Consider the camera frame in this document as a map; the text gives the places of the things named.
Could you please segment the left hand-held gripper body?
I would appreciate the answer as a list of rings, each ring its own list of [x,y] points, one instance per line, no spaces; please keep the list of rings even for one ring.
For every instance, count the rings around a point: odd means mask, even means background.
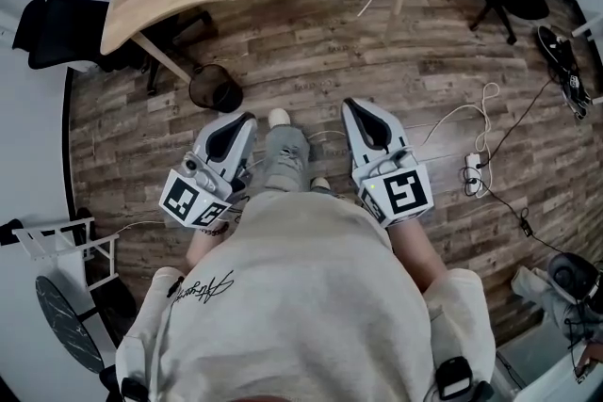
[[[193,152],[185,154],[178,169],[172,169],[159,206],[187,228],[213,228],[245,191],[241,177],[243,161],[231,161],[214,170]]]

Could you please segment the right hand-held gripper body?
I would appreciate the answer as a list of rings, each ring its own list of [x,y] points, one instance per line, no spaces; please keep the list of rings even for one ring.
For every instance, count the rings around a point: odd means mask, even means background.
[[[419,217],[434,206],[427,168],[410,148],[355,166],[351,178],[358,198],[383,228]]]

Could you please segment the black waste bin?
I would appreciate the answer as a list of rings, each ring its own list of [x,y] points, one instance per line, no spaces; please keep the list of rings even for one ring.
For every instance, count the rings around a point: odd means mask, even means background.
[[[243,101],[243,89],[220,64],[196,65],[188,85],[190,100],[200,108],[232,113]]]

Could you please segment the person's right forearm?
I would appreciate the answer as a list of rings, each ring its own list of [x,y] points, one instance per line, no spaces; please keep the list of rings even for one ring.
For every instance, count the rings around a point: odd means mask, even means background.
[[[448,272],[417,218],[391,225],[387,232],[395,256],[421,293]]]

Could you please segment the person's left forearm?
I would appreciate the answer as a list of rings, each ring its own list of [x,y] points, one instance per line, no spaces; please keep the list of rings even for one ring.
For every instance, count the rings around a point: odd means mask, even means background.
[[[192,236],[185,257],[185,270],[193,269],[205,255],[220,245],[229,231],[230,223],[221,221],[214,228],[201,228]]]

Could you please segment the person's grey trousers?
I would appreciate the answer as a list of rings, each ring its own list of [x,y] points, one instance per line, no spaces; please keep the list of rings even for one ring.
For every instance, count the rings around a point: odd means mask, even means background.
[[[356,205],[355,201],[332,189],[311,189],[309,154],[309,142],[299,128],[289,125],[270,129],[266,136],[263,184],[253,200],[290,193],[314,193]]]

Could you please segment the white folding chair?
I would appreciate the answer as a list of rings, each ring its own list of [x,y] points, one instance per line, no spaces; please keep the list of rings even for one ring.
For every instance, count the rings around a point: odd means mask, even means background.
[[[119,278],[116,269],[116,241],[120,235],[110,234],[92,240],[93,217],[69,221],[62,224],[46,224],[31,228],[13,229],[17,238],[32,261],[49,261],[69,281],[91,292]],[[99,281],[88,283],[86,262],[99,253],[108,262],[108,274]]]

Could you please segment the person's beige shirt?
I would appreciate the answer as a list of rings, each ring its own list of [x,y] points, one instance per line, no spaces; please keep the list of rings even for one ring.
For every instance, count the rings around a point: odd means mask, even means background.
[[[440,402],[435,372],[458,356],[492,378],[476,273],[448,269],[421,293],[366,210],[290,193],[251,199],[188,273],[156,271],[116,375],[150,402]]]

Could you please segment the black marble round table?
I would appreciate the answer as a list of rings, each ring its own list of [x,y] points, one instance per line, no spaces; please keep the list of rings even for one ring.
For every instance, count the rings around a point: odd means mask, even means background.
[[[94,374],[114,364],[122,334],[137,314],[121,279],[90,291],[54,272],[39,275],[35,287],[51,331],[79,364]]]

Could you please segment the white table frame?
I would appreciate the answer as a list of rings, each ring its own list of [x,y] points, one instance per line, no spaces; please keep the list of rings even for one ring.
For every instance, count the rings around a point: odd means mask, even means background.
[[[586,21],[584,24],[576,28],[571,32],[573,38],[584,35],[587,31],[592,31],[593,28],[603,22],[603,12],[597,13],[592,19]],[[603,105],[603,96],[599,96],[592,99],[593,105]]]

